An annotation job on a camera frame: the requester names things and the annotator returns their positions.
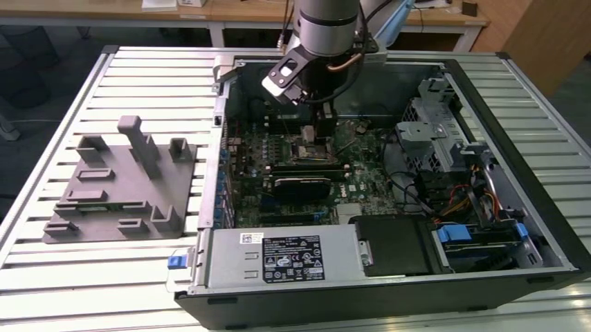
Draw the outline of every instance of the motherboard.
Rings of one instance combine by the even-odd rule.
[[[333,225],[353,215],[398,213],[382,162],[388,131],[370,120],[343,120],[319,143],[309,130],[275,134],[249,126],[229,139],[237,228]]]

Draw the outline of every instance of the desk leg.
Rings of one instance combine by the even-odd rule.
[[[224,47],[224,23],[223,22],[208,22],[209,36],[212,36],[212,46]]]
[[[474,43],[479,37],[482,27],[467,26],[458,43],[455,44],[454,52],[470,52],[472,50]]]

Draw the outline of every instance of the small black box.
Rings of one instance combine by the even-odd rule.
[[[450,273],[440,263],[434,222],[422,215],[355,216],[358,238],[367,241],[374,263],[364,267],[368,277],[436,275]]]
[[[462,1],[462,14],[476,17],[479,16],[479,5],[472,0]]]

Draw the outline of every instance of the wooden desk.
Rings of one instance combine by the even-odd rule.
[[[208,28],[213,47],[224,47],[225,28],[280,29],[284,0],[208,0],[203,8],[143,12],[141,0],[0,0],[0,24]],[[406,33],[462,35],[455,51],[472,48],[488,19],[451,14],[447,8],[411,12]]]
[[[591,1],[479,0],[492,18],[474,50],[504,51],[546,96],[576,69],[591,47]]]
[[[284,0],[212,0],[211,26],[224,28],[272,28],[280,29],[284,20]],[[460,6],[455,0],[452,6]],[[460,35],[454,51],[470,52],[480,30],[490,23],[488,18],[452,14],[450,8],[412,11],[403,33],[448,33]]]

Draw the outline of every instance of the metal bracket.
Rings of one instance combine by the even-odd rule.
[[[454,160],[452,167],[462,167],[464,166],[463,160],[464,156],[478,156],[483,154],[488,150],[488,145],[483,142],[479,143],[456,143],[454,144],[454,147],[450,150],[451,158]]]
[[[368,241],[359,242],[359,257],[362,258],[363,266],[372,266],[374,265],[374,257],[371,255],[371,248],[370,248]]]
[[[233,55],[219,55],[213,59],[213,92],[220,92],[221,84],[236,76]]]
[[[428,122],[400,122],[396,124],[400,140],[410,142],[430,142],[435,138],[444,138],[446,132],[436,130]]]
[[[317,58],[317,56],[305,51],[303,46],[297,46],[285,54],[284,58],[273,66],[267,77],[279,88],[285,89],[293,83],[299,73]]]

